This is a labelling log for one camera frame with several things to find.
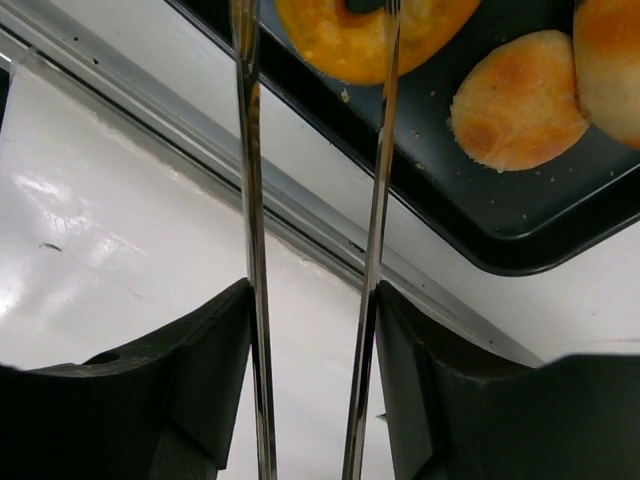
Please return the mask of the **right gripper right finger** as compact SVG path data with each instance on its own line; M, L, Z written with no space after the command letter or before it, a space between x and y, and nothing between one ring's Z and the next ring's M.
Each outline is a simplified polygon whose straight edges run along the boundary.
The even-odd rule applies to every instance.
M635 479L639 359L537 368L479 346L378 287L377 349L399 479Z

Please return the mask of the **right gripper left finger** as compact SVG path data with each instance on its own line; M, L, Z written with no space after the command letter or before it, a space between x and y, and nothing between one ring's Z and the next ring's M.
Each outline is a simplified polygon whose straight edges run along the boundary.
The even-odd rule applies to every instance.
M239 280L82 364L1 369L5 479L213 479L228 461L250 344Z

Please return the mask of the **silver metal tongs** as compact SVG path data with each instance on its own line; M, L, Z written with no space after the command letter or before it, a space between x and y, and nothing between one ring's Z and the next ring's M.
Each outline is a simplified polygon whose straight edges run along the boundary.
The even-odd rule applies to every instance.
M259 4L233 1L230 25L236 62L237 98L242 143L242 204L245 222L248 280L253 292L251 354L257 434L258 476L277 476L276 430L264 233L263 183L260 149ZM378 312L387 202L394 152L401 40L401 4L385 5L384 38L386 79L382 97L381 127L368 227L349 414L342 466L345 479L362 476L369 399L370 371Z

